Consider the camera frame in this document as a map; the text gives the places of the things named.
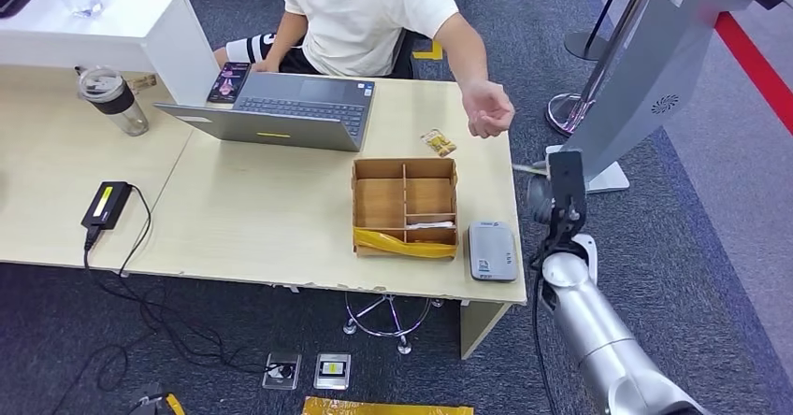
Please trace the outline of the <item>person's left hand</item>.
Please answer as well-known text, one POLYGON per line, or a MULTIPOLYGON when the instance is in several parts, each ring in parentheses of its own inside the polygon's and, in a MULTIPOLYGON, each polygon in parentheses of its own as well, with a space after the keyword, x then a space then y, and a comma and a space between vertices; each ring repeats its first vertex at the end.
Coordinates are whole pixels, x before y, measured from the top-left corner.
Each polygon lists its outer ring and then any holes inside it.
POLYGON ((509 130, 515 110, 500 84, 478 80, 461 85, 460 90, 472 136, 497 137, 509 130))

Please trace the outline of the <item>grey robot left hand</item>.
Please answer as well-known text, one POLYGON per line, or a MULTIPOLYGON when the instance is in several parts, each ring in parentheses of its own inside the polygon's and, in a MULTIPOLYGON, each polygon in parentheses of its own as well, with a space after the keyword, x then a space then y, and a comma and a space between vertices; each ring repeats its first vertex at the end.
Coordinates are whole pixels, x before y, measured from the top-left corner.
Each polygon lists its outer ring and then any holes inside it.
POLYGON ((133 393, 132 406, 128 415, 165 414, 165 393, 160 383, 148 383, 133 393))

